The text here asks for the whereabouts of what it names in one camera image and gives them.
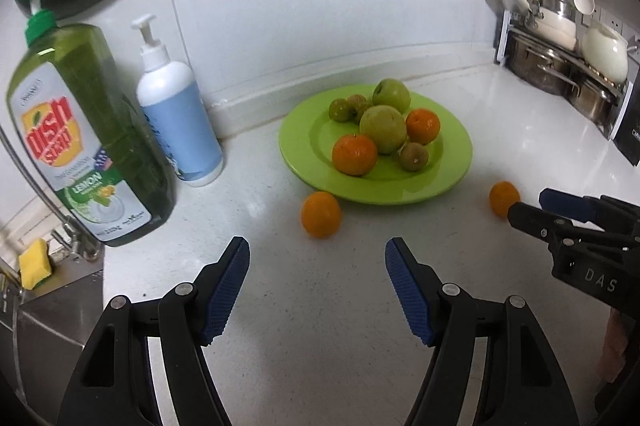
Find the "person's right hand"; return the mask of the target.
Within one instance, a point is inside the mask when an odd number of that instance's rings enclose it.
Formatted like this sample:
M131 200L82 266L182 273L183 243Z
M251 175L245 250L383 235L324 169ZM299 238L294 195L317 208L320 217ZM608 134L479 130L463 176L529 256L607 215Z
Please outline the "person's right hand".
M622 316L612 309L606 324L598 373L605 383L613 383L625 366L624 352L627 347L627 336Z

